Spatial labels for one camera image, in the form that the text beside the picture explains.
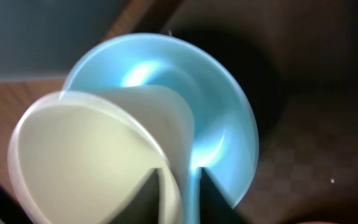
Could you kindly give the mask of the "dark brown serving tray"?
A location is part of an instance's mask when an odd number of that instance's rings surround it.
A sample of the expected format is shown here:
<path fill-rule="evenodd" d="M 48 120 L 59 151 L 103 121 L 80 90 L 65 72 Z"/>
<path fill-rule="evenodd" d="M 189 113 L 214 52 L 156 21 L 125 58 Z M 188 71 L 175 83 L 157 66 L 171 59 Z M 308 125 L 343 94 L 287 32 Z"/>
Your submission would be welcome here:
<path fill-rule="evenodd" d="M 137 32 L 219 60 L 261 150 L 238 206 L 252 223 L 358 223 L 358 0 L 144 1 Z"/>

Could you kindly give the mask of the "white cup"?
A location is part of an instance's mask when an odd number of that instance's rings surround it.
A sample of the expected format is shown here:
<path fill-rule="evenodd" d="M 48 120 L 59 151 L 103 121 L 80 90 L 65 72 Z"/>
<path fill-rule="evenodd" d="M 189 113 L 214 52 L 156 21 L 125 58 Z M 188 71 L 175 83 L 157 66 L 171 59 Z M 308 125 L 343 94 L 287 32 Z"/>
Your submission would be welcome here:
<path fill-rule="evenodd" d="M 180 223 L 194 131 L 164 86 L 56 91 L 16 125 L 10 180 L 34 223 L 109 223 L 135 198 L 156 198 L 158 223 Z"/>

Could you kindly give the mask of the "grey dishwasher rack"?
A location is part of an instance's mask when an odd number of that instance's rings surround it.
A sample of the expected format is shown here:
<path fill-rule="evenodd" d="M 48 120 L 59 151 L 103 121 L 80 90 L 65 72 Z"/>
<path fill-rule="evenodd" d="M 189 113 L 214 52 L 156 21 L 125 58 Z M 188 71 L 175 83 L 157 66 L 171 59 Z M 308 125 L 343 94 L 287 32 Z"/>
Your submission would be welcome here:
<path fill-rule="evenodd" d="M 127 0 L 0 0 L 0 82 L 65 76 Z"/>

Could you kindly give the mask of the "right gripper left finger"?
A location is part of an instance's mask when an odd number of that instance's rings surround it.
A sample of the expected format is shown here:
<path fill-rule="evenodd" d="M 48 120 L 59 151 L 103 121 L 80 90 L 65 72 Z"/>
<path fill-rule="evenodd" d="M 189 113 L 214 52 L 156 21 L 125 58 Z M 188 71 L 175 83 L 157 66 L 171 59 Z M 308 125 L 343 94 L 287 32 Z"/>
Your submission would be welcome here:
<path fill-rule="evenodd" d="M 160 203 L 159 169 L 154 169 L 128 205 L 109 224 L 157 224 Z"/>

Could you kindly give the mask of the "light blue bowl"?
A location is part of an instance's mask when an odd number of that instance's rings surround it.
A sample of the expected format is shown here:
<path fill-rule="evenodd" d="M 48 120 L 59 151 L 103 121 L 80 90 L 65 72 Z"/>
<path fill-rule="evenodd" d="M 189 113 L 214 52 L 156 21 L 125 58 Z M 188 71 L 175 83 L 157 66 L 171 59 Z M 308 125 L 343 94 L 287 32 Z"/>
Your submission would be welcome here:
<path fill-rule="evenodd" d="M 200 222 L 202 168 L 229 206 L 235 207 L 256 172 L 259 133 L 242 88 L 210 54 L 168 35 L 126 34 L 85 53 L 70 70 L 63 89 L 94 92 L 146 85 L 161 85 L 179 93 L 194 116 L 185 223 Z"/>

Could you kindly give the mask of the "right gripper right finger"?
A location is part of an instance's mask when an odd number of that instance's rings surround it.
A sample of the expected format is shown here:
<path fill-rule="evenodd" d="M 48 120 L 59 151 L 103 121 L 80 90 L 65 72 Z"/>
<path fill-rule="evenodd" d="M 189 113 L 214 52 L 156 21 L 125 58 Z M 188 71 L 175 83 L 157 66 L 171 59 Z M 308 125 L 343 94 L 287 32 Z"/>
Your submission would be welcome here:
<path fill-rule="evenodd" d="M 227 203 L 205 168 L 201 169 L 200 178 L 200 223 L 247 224 L 247 221 Z"/>

